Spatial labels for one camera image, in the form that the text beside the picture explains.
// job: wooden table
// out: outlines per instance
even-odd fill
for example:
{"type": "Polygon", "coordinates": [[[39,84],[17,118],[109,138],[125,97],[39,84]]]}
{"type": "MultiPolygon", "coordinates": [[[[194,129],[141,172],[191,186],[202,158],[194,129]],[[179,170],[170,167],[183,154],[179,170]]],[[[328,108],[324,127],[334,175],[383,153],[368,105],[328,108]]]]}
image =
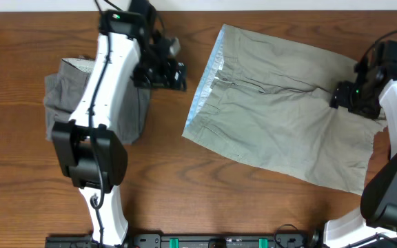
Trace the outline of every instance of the wooden table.
{"type": "MultiPolygon", "coordinates": [[[[358,59],[397,29],[397,12],[163,12],[182,45],[188,92],[153,92],[145,131],[127,146],[121,185],[134,231],[271,233],[311,229],[359,205],[360,197],[230,161],[181,137],[208,56],[224,23],[358,59]]],[[[92,231],[88,208],[61,174],[45,140],[44,82],[60,58],[94,56],[98,13],[0,13],[0,247],[43,247],[50,234],[92,231]]],[[[367,181],[386,163],[376,135],[367,181]]]]}

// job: gray cloth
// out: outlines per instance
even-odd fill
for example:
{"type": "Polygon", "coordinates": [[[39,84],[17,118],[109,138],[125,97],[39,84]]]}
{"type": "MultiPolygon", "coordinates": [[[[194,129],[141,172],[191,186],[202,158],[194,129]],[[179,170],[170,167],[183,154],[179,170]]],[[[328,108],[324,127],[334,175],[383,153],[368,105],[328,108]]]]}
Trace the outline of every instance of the gray cloth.
{"type": "Polygon", "coordinates": [[[224,66],[183,136],[227,158],[362,194],[374,135],[386,126],[329,107],[345,56],[225,25],[224,66]]]}
{"type": "MultiPolygon", "coordinates": [[[[43,102],[47,127],[46,138],[49,141],[54,122],[68,122],[71,113],[82,99],[90,78],[90,68],[77,68],[71,64],[72,61],[76,62],[77,60],[63,59],[59,72],[45,77],[43,102]]],[[[126,83],[127,89],[120,106],[122,118],[113,130],[122,144],[130,144],[140,136],[150,103],[149,89],[137,89],[131,80],[126,83]]]]}

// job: white wall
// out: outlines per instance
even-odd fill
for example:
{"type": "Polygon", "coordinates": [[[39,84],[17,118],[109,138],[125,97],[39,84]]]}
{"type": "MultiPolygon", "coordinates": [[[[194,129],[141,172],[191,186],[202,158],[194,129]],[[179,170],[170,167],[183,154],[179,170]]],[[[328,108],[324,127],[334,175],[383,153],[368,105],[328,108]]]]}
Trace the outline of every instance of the white wall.
{"type": "MultiPolygon", "coordinates": [[[[397,10],[397,0],[150,0],[157,10],[397,10]]],[[[111,0],[127,9],[130,0],[111,0]]],[[[99,0],[103,8],[107,4],[99,0]]],[[[90,11],[93,0],[0,0],[0,11],[90,11]]]]}

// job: gray fabric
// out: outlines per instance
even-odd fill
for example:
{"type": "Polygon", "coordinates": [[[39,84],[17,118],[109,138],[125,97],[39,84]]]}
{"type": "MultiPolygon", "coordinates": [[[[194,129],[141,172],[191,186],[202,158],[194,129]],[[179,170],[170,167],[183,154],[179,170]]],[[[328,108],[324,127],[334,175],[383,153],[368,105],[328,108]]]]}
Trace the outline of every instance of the gray fabric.
{"type": "Polygon", "coordinates": [[[223,42],[223,69],[183,136],[240,163],[362,194],[386,123],[329,107],[337,82],[354,81],[355,61],[228,25],[223,42]]]}
{"type": "MultiPolygon", "coordinates": [[[[83,72],[67,61],[62,60],[57,74],[45,77],[45,125],[46,138],[51,140],[55,121],[68,122],[68,119],[82,99],[90,73],[83,72]]],[[[123,118],[111,127],[122,144],[134,142],[143,131],[150,90],[137,89],[132,81],[127,82],[127,90],[120,106],[123,118]]]]}

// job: brown tabletop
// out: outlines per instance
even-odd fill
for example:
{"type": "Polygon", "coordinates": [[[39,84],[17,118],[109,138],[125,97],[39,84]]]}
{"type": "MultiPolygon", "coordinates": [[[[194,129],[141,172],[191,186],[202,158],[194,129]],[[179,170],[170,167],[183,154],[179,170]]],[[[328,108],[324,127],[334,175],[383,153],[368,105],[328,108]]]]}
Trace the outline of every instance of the brown tabletop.
{"type": "MultiPolygon", "coordinates": [[[[360,196],[236,163],[181,134],[224,23],[359,59],[380,35],[397,29],[397,12],[162,16],[167,33],[181,41],[189,90],[153,91],[145,131],[126,147],[122,205],[134,231],[265,234],[284,223],[308,230],[359,206],[360,196]]],[[[0,247],[43,247],[50,234],[92,231],[84,199],[45,140],[42,100],[44,76],[57,72],[60,58],[95,55],[97,24],[97,12],[0,13],[0,247]]],[[[388,151],[386,131],[375,137],[367,182],[388,151]]]]}

